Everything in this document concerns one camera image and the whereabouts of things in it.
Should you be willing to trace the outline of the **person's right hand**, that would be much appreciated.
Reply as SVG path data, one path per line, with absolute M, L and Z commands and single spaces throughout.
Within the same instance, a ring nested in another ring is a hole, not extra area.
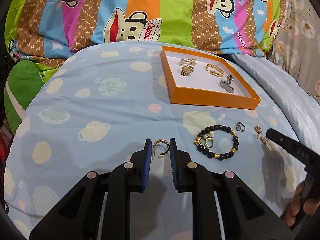
M 291 202 L 289 203 L 287 210 L 285 211 L 283 221 L 286 223 L 287 226 L 293 226 L 293 224 L 296 221 L 296 216 L 298 215 L 301 208 L 303 208 L 303 211 L 308 216 L 313 216 L 319 208 L 319 198 L 307 199 L 304 205 L 302 205 L 301 196 L 304 189 L 304 184 L 305 182 L 303 181 L 297 186 L 296 192 Z

